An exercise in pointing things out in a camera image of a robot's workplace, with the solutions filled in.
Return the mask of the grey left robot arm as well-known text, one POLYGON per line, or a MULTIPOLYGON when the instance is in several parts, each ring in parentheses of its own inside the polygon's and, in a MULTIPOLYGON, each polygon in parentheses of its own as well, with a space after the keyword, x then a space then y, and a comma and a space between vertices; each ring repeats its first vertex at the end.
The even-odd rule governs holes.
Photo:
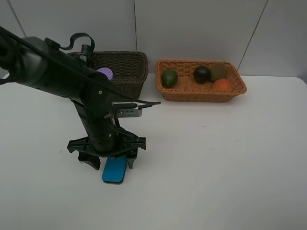
POLYGON ((146 139, 123 129, 118 120, 120 111, 137 105, 112 103, 114 89, 108 78, 63 53, 56 42, 19 38, 1 29, 0 66, 9 72, 1 84, 15 82, 73 102, 87 136, 71 140, 67 148, 79 153, 80 162, 98 170, 101 158, 123 157, 132 168, 138 149, 146 149, 146 139))

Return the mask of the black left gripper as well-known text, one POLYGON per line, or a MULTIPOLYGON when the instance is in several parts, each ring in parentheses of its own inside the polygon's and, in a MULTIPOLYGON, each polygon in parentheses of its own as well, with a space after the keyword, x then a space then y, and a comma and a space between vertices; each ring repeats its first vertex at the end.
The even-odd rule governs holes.
POLYGON ((146 150, 146 138, 141 138, 124 129, 113 131, 107 136, 91 137, 71 140, 67 149, 70 153, 79 152, 78 160, 86 163, 95 170, 100 169, 99 157, 120 157, 127 155, 130 169, 138 157, 138 150, 146 150))

